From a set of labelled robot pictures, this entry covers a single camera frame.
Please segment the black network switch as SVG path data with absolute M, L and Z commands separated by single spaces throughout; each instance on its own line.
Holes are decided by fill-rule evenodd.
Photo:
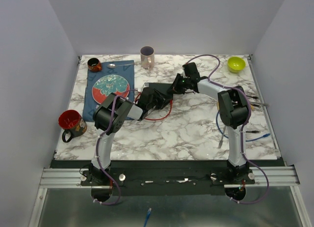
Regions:
M 172 84 L 170 83 L 145 83 L 144 87 L 150 87 L 161 94 L 164 98 L 172 100 L 173 93 L 168 92 Z

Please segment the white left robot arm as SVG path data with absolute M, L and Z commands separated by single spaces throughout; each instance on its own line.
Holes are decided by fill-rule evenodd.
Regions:
M 141 91 L 136 103 L 116 93 L 111 93 L 98 106 L 93 115 L 96 129 L 100 132 L 96 142 L 96 150 L 92 165 L 96 168 L 92 173 L 92 180 L 98 185 L 108 182 L 109 174 L 105 170 L 111 160 L 111 148 L 115 134 L 121 129 L 128 118 L 142 121 L 148 113 L 155 109 L 163 109 L 173 99 L 168 93 L 170 84 L 148 83 Z

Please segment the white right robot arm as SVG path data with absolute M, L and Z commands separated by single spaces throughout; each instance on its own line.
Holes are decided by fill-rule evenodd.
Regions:
M 167 92 L 185 94 L 189 89 L 218 101 L 220 118 L 228 130 L 228 162 L 233 166 L 226 170 L 226 179 L 230 183 L 238 183 L 244 176 L 239 167 L 247 163 L 245 125 L 251 116 L 251 106 L 244 90 L 240 86 L 224 86 L 208 77 L 201 77 L 193 62 L 183 65 L 183 74 L 176 75 Z

